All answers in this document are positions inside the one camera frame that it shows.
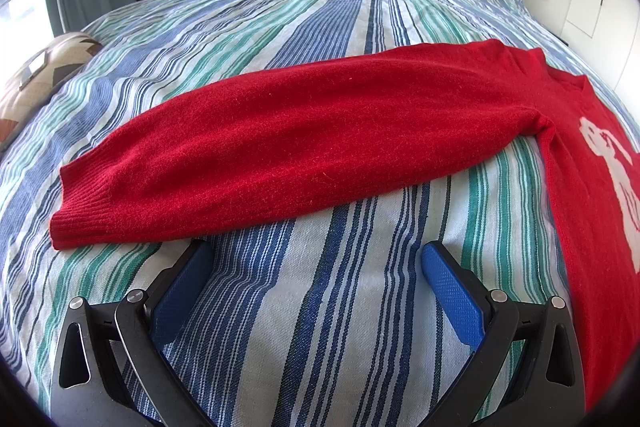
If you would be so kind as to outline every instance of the patterned cushion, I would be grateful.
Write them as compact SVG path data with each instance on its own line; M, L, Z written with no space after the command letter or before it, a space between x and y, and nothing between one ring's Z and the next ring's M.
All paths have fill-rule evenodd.
M0 155L54 93L102 49L86 33L60 35L33 55L0 88ZM44 63L33 71L37 57Z

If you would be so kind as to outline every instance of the window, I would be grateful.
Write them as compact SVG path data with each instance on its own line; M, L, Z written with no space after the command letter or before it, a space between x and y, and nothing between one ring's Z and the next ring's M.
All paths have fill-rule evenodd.
M52 38L45 0L0 0L0 82Z

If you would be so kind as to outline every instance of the white graphic print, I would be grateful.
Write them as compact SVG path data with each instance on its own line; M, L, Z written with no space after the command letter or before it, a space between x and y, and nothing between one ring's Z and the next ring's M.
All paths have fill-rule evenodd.
M580 132L596 156L604 158L622 210L626 241L636 273L640 271L640 200L636 196L625 166L616 158L616 148L633 165L631 156L610 131L600 129L585 117L580 118Z

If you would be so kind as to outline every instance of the ribbed cuff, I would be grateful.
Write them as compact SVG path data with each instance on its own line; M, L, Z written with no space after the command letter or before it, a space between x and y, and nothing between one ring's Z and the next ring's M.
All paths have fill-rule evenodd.
M108 242L111 216L111 169L117 160L93 149L60 168L62 206L49 220L51 244L56 250Z

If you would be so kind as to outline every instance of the bed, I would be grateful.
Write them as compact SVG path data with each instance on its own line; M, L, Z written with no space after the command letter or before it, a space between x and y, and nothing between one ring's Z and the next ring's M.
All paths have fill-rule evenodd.
M189 241L53 250L58 168L172 96L262 68L497 38L542 47L554 67L589 75L640 146L616 95L522 0L147 0L85 31L104 49L0 164L0 352L45 411L70 299L107 302L146 287ZM417 425L470 354L417 269L418 248L432 239L513 299L570 302L540 151L525 137L446 178L205 239L216 252L212 277L164 353L221 426ZM498 405L520 348L480 416ZM124 374L153 417L126 364Z

